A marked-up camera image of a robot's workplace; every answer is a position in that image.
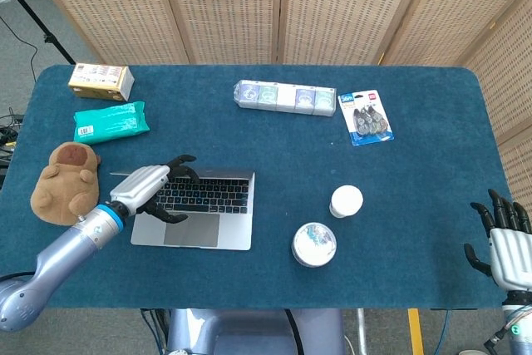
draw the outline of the teddy bear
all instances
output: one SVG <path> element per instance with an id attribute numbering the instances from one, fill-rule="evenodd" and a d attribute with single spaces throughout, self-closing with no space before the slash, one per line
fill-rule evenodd
<path id="1" fill-rule="evenodd" d="M 69 141 L 50 155 L 35 186 L 30 205 L 40 219 L 73 225 L 98 202 L 100 157 L 88 145 Z"/>

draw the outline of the robotic hand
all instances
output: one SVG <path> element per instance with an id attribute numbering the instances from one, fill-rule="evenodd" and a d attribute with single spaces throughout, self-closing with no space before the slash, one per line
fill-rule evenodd
<path id="1" fill-rule="evenodd" d="M 495 218 L 482 204 L 471 203 L 471 207 L 479 213 L 488 236 L 491 265 L 476 257 L 471 244 L 464 244 L 465 256 L 508 295 L 503 302 L 506 324 L 484 345 L 491 355 L 496 354 L 494 346 L 511 330 L 512 354 L 532 354 L 532 224 L 519 203 L 511 204 L 494 190 L 488 193 Z"/>
<path id="2" fill-rule="evenodd" d="M 176 224 L 187 215 L 170 215 L 157 208 L 155 198 L 169 179 L 189 176 L 192 155 L 180 155 L 166 165 L 144 166 L 111 191 L 111 202 L 98 205 L 77 224 L 59 236 L 37 256 L 37 269 L 28 281 L 23 274 L 0 278 L 0 330 L 15 332 L 32 324 L 56 289 L 87 259 L 124 229 L 128 216 L 146 212 L 166 223 Z"/>

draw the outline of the black keyboard key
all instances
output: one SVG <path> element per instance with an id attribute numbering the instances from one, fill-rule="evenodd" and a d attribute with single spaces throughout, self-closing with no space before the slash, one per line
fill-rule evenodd
<path id="1" fill-rule="evenodd" d="M 209 212 L 209 206 L 208 205 L 180 205 L 177 207 L 177 210 L 179 211 L 197 211 L 197 212 Z"/>

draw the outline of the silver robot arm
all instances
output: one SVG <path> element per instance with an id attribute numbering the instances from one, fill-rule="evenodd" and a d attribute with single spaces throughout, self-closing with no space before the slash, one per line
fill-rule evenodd
<path id="1" fill-rule="evenodd" d="M 191 155 L 182 155 L 167 165 L 134 171 L 111 191 L 110 203 L 80 216 L 77 224 L 37 256 L 37 269 L 29 280 L 0 278 L 0 330 L 16 332 L 32 324 L 57 288 L 123 230 L 128 216 L 147 212 L 168 223 L 186 219 L 186 215 L 158 210 L 155 195 L 174 176 L 197 179 L 194 171 L 180 165 L 192 160 L 195 158 Z"/>

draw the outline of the silver laptop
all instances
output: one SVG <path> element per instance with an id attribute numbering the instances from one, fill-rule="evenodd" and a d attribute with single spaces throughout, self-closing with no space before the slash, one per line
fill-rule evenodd
<path id="1" fill-rule="evenodd" d="M 146 213 L 135 217 L 131 243 L 202 249 L 251 248 L 255 173 L 250 170 L 195 169 L 200 182 L 174 178 L 157 193 L 167 212 L 187 214 L 166 224 Z"/>

